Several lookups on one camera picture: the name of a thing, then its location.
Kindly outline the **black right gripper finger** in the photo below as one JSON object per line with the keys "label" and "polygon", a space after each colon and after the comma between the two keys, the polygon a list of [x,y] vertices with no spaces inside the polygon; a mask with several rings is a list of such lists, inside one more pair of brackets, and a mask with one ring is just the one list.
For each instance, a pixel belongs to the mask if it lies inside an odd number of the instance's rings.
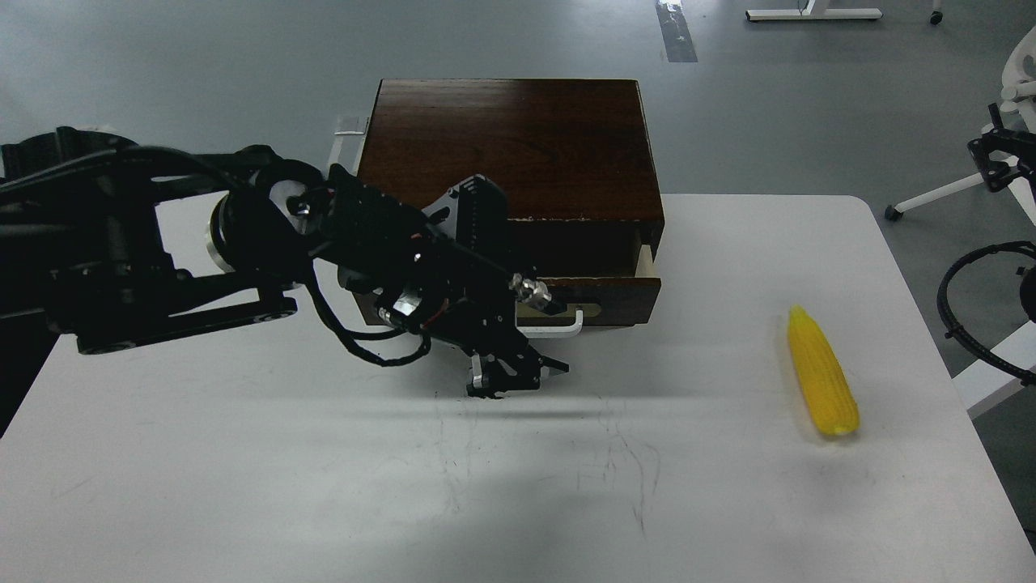
{"label": "black right gripper finger", "polygon": [[1004,121],[999,104],[988,104],[989,128],[968,142],[968,154],[985,190],[996,194],[1021,178],[1021,130]]}

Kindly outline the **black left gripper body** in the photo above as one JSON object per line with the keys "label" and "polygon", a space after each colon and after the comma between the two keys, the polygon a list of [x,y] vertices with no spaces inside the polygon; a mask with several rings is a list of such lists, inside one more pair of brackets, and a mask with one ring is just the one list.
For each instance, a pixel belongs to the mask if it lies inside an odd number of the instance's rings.
{"label": "black left gripper body", "polygon": [[418,209],[334,164],[317,205],[316,256],[339,269],[341,287],[374,295],[388,325],[348,330],[314,282],[313,307],[349,353],[369,357],[367,341],[412,334],[418,357],[433,341],[481,357],[536,355],[515,307],[539,298],[537,271],[513,242],[494,181],[476,174]]}

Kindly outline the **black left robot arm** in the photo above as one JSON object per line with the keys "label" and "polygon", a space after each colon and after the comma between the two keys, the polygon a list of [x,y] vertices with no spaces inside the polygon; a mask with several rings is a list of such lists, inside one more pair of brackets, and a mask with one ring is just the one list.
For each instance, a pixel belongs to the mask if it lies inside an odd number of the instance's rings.
{"label": "black left robot arm", "polygon": [[100,355],[293,315],[304,287],[349,354],[402,368],[434,341],[471,359],[477,398],[570,366],[516,309],[567,311],[476,174],[418,209],[333,163],[269,145],[189,154],[60,126],[2,147],[2,426],[58,336]]}

